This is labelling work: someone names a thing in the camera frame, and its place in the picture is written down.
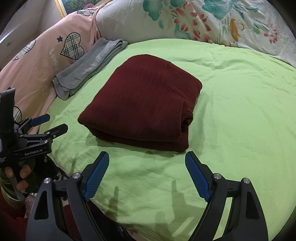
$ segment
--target black star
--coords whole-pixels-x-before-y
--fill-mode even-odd
[[[62,38],[61,36],[59,36],[59,37],[57,38],[57,40],[58,40],[58,43],[59,43],[59,42],[63,42],[63,38]]]

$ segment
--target folded maroon blanket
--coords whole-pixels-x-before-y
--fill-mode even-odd
[[[111,75],[78,122],[106,141],[184,152],[201,82],[151,55],[129,58]]]

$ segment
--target heart pattern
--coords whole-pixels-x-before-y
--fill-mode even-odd
[[[20,57],[22,57],[24,54],[28,53],[35,45],[36,40],[31,41],[29,44],[27,44],[16,56],[14,56],[13,60],[18,60]]]
[[[90,9],[83,9],[83,10],[77,11],[77,14],[81,14],[83,16],[92,16],[94,13],[95,11],[92,11]]]
[[[84,49],[79,45],[81,36],[79,33],[70,33],[65,39],[61,55],[70,59],[78,60],[84,55]]]

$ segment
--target green fabric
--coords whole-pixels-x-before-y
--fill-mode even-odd
[[[206,203],[188,174],[185,154],[101,141],[77,122],[114,70],[138,54],[171,61],[203,83],[188,151],[226,179],[250,178],[269,238],[275,237],[296,204],[296,69],[262,53],[181,39],[129,45],[74,97],[51,105],[51,120],[41,132],[62,123],[69,131],[54,140],[50,157],[72,174],[107,151],[110,165],[93,202],[147,240],[189,238]],[[230,203],[216,238],[223,233]]]

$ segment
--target white floral blanket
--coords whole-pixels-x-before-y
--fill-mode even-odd
[[[296,67],[296,40],[266,0],[113,0],[96,22],[110,40],[191,39],[257,50]]]

